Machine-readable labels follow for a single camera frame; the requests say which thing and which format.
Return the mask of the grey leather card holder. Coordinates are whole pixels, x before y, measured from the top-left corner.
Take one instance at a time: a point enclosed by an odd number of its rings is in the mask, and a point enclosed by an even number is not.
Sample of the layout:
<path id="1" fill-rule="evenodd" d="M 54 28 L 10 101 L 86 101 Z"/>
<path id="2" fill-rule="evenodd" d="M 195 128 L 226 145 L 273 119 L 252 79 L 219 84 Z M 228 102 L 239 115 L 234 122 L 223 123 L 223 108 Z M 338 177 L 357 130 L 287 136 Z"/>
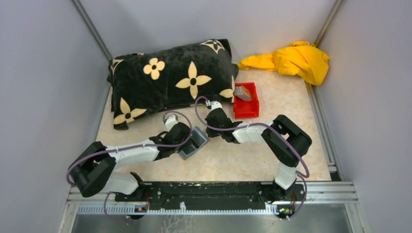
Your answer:
<path id="1" fill-rule="evenodd" d="M 194 127 L 194 129 L 191 131 L 190 139 L 181 147 L 179 155 L 183 160 L 187 160 L 189 157 L 197 153 L 208 142 L 208 136 L 199 127 Z"/>

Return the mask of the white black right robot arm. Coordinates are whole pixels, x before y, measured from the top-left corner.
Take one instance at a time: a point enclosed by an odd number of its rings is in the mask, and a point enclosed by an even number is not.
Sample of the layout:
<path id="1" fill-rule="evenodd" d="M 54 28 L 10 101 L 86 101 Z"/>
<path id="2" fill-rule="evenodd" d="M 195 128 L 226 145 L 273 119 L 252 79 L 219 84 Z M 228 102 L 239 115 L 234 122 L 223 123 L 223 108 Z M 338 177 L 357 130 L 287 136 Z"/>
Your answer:
<path id="1" fill-rule="evenodd" d="M 297 167 L 312 145 L 311 137 L 285 115 L 268 123 L 233 122 L 222 108 L 211 110 L 205 117 L 208 137 L 222 137 L 228 143 L 266 143 L 279 160 L 274 179 L 274 195 L 286 200 L 293 192 Z"/>

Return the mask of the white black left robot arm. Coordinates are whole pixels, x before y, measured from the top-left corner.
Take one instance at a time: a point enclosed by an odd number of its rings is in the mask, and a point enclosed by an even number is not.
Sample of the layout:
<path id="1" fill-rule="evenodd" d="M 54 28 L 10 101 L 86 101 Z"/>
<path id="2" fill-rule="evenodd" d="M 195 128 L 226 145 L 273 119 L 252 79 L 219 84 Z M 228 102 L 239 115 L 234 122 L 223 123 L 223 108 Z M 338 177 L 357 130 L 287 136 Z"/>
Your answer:
<path id="1" fill-rule="evenodd" d="M 169 130 L 136 144 L 106 147 L 93 142 L 68 168 L 67 181 L 76 186 L 85 198 L 100 192 L 128 195 L 132 200 L 144 198 L 146 188 L 134 172 L 119 173 L 123 166 L 168 158 L 188 142 L 191 128 L 182 122 Z"/>

